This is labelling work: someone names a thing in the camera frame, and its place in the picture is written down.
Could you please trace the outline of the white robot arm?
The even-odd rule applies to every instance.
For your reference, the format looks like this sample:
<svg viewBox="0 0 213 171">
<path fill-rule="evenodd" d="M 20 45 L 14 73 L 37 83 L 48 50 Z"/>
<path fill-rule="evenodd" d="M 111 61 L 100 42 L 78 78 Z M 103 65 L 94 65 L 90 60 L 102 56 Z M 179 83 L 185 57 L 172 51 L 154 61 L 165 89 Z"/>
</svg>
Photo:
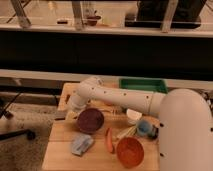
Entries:
<svg viewBox="0 0 213 171">
<path fill-rule="evenodd" d="M 74 89 L 68 106 L 79 112 L 93 99 L 159 119 L 160 171 L 213 171 L 213 113 L 199 93 L 108 88 L 100 78 L 89 77 Z"/>
</svg>

